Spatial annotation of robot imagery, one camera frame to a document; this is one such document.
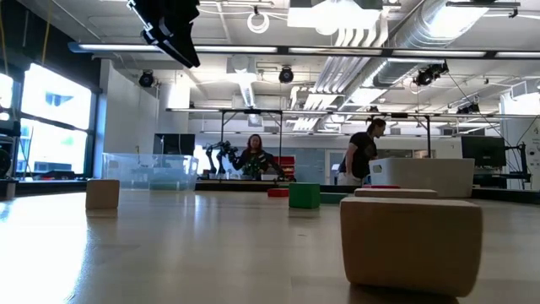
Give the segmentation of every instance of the green block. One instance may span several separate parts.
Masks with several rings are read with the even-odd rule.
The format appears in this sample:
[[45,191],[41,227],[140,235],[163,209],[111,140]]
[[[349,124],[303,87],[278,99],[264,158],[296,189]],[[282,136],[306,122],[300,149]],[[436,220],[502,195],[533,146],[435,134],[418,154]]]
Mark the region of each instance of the green block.
[[321,193],[321,204],[339,204],[348,196],[348,193]]
[[307,182],[289,184],[289,207],[317,209],[321,205],[321,185]]

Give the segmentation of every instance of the clear plastic bin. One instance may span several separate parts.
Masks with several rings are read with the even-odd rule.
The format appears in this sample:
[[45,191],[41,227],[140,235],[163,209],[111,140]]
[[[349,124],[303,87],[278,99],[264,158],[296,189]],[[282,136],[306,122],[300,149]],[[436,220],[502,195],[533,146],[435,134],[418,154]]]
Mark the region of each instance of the clear plastic bin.
[[103,154],[103,178],[121,189],[193,191],[198,159],[188,155]]

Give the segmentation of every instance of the ceiling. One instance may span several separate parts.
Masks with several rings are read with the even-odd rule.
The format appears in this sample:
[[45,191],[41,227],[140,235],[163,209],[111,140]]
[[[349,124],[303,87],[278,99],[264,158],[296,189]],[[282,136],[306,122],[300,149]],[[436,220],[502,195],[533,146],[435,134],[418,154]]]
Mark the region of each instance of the ceiling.
[[[33,12],[46,18],[46,0],[19,0]],[[81,42],[141,43],[139,37],[142,25],[135,14],[130,12],[122,1],[101,0],[53,0],[51,22],[60,30]],[[276,14],[285,14],[289,0],[273,0],[274,8],[265,8]],[[392,11],[389,16],[389,28],[396,26],[419,0],[401,0],[401,9]],[[540,16],[540,1],[521,0],[520,14]],[[201,9],[217,12],[214,7]],[[238,13],[250,8],[223,7],[224,12]],[[509,11],[489,12],[507,14]],[[217,14],[201,12],[195,19],[192,38],[197,44],[242,44],[242,45],[290,45],[290,46],[329,46],[333,45],[336,35],[319,35],[313,29],[289,28],[286,21],[271,18],[270,28],[263,34],[252,33],[246,26],[247,14],[226,14],[224,22],[229,30],[230,40],[226,37],[224,25]],[[466,34],[454,41],[450,48],[504,48],[504,49],[539,49],[540,19],[506,17],[481,18]],[[201,55],[201,67],[184,71],[197,87],[192,91],[192,99],[200,106],[223,104],[238,95],[238,84],[226,80],[226,55]],[[164,54],[122,54],[123,62],[117,67],[125,68],[130,73],[139,74],[141,70],[152,68],[154,75],[162,82],[174,82],[179,64],[172,62]],[[257,69],[263,71],[259,82],[253,84],[256,95],[276,95],[289,97],[294,84],[309,84],[317,80],[323,69],[324,57],[278,57],[257,56]],[[450,60],[451,75],[460,85],[461,92],[449,77],[439,79],[434,86],[417,88],[405,79],[402,90],[389,90],[379,103],[384,111],[406,111],[420,108],[425,111],[442,111],[446,105],[460,100],[463,93],[479,92],[483,111],[497,111],[499,92],[508,87],[497,85],[513,84],[523,77],[540,77],[540,62],[519,61],[471,61]],[[283,65],[290,65],[295,72],[294,83],[280,84],[278,72]]]

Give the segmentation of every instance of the black t-shirt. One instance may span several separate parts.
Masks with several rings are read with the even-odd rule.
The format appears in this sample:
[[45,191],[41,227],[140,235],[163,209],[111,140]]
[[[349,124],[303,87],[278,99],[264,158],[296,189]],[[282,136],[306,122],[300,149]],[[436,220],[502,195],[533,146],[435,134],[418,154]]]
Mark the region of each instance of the black t-shirt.
[[[353,175],[357,178],[364,178],[370,174],[370,160],[377,156],[377,146],[368,133],[360,132],[351,137],[349,141],[358,148],[354,151],[353,156]],[[347,172],[346,168],[347,156],[343,158],[343,162],[339,166],[339,171]]]

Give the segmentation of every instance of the table surface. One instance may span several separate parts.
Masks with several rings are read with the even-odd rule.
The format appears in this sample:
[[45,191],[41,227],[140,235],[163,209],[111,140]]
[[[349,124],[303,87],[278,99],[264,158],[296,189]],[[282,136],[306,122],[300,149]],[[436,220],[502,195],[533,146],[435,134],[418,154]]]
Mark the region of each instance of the table surface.
[[477,202],[483,257],[467,298],[350,287],[339,207],[265,193],[121,192],[0,203],[1,303],[540,303],[540,208]]

